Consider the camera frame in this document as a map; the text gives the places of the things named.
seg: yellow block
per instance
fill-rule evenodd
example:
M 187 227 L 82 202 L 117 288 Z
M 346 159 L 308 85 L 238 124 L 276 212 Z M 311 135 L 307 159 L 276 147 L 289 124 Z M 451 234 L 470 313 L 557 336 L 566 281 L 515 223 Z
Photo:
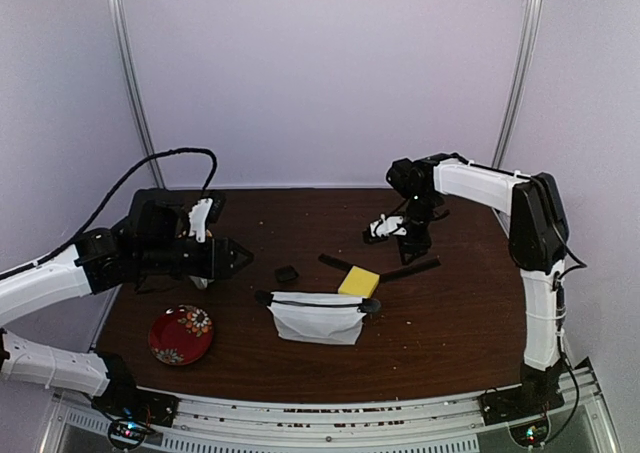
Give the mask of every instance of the yellow block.
M 341 295 L 370 298 L 378 286 L 379 281 L 380 275 L 353 266 L 340 285 L 340 288 L 338 288 L 338 293 Z

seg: floral bowl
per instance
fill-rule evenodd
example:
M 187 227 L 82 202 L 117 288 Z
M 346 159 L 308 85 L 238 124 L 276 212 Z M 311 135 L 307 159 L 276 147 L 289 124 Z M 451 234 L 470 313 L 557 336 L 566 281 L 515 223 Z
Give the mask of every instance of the floral bowl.
M 162 363 L 183 366 L 202 358 L 213 340 L 213 323 L 201 308 L 168 309 L 149 331 L 151 353 Z

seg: white pouch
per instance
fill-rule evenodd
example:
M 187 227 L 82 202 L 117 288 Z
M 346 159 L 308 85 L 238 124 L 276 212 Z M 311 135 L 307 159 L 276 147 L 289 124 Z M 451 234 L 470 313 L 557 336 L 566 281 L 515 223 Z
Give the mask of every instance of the white pouch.
M 275 291 L 260 302 L 269 305 L 280 338 L 327 345 L 354 345 L 362 318 L 380 308 L 377 300 L 336 293 Z

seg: brown table surface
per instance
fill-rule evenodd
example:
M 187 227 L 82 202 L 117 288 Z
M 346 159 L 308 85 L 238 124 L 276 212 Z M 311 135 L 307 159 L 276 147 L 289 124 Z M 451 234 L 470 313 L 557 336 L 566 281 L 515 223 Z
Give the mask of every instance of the brown table surface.
M 252 265 L 207 291 L 188 280 L 149 280 L 160 291 L 123 287 L 98 342 L 120 354 L 141 386 L 236 400 L 366 402 L 451 395 L 518 382 L 525 346 L 524 293 L 493 213 L 447 198 L 451 215 L 430 227 L 442 266 L 375 292 L 381 311 L 365 318 L 355 346 L 278 338 L 269 310 L 253 297 L 269 291 L 336 291 L 344 273 L 318 262 L 338 256 L 376 272 L 401 267 L 395 241 L 365 245 L 361 232 L 400 198 L 391 190 L 229 191 L 216 236 L 255 253 Z M 292 264 L 295 284 L 273 270 Z M 204 308 L 215 338 L 192 365 L 166 366 L 150 353 L 153 321 L 179 303 Z

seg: white wall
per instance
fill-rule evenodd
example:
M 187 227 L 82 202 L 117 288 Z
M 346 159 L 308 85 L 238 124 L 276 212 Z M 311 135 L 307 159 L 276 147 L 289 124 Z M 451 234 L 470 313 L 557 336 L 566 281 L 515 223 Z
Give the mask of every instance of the white wall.
M 141 156 L 106 0 L 0 0 L 0 270 L 67 239 Z M 128 209 L 141 172 L 104 213 Z M 86 351 L 106 297 L 58 304 L 9 328 Z M 50 396 L 0 384 L 2 451 L 35 451 Z
M 403 156 L 490 162 L 525 0 L 124 0 L 157 149 L 218 185 L 381 185 Z M 206 162 L 166 162 L 195 185 Z
M 544 0 L 505 167 L 556 176 L 570 245 L 569 340 L 593 360 L 624 451 L 640 431 L 639 0 Z

